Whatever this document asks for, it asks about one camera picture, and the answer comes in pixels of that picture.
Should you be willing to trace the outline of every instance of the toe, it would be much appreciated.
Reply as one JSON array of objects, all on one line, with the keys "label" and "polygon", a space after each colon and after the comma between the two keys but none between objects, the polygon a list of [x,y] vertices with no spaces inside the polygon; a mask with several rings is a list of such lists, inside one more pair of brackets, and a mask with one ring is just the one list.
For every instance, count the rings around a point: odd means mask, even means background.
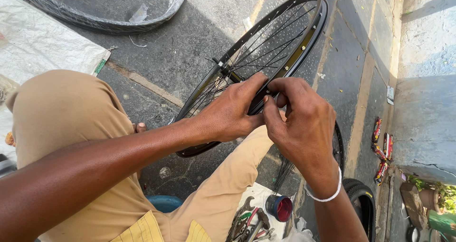
[{"label": "toe", "polygon": [[138,123],[138,125],[136,126],[137,133],[142,133],[142,132],[145,132],[146,130],[147,130],[147,128],[145,126],[145,123]]}]

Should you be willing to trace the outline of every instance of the white string bracelet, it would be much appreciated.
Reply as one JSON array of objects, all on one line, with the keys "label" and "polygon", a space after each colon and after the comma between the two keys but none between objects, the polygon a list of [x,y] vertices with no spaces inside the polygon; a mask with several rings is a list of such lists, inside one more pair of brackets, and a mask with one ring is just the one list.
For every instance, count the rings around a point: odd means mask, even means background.
[{"label": "white string bracelet", "polygon": [[328,202],[332,199],[334,199],[335,197],[337,197],[337,195],[339,195],[339,191],[341,190],[341,185],[342,185],[342,171],[341,171],[341,168],[339,167],[339,185],[337,186],[337,191],[334,195],[332,195],[330,198],[328,199],[318,199],[316,197],[314,197],[310,192],[309,190],[307,189],[307,182],[304,181],[304,188],[305,188],[305,191],[307,192],[307,194],[313,198],[314,200],[318,201],[318,202]]}]

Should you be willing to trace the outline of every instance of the cracked wall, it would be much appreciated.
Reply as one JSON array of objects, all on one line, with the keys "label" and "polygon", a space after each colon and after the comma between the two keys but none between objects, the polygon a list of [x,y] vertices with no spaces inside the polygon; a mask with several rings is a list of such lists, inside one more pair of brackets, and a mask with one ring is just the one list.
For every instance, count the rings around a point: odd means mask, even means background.
[{"label": "cracked wall", "polygon": [[456,185],[456,0],[404,0],[403,13],[395,164]]}]

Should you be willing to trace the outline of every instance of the dry leaf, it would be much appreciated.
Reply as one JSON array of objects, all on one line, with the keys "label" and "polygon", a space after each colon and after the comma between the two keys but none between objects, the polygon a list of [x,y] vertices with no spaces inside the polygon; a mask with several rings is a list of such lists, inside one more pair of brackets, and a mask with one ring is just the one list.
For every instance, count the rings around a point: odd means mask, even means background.
[{"label": "dry leaf", "polygon": [[5,143],[8,144],[8,145],[10,145],[10,146],[13,146],[13,147],[16,146],[16,142],[14,141],[13,134],[12,134],[11,132],[9,132],[9,133],[6,135]]}]

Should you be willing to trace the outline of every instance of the yellow striped shirt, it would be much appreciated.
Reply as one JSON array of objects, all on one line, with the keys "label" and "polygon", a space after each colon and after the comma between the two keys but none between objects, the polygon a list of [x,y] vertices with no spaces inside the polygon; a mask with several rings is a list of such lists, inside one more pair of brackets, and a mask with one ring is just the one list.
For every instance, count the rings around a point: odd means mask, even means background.
[{"label": "yellow striped shirt", "polygon": [[[111,242],[164,242],[157,220],[148,211],[137,222],[135,222],[128,230],[118,235]],[[188,229],[188,237],[185,242],[212,242],[204,228],[195,220],[191,221]]]}]

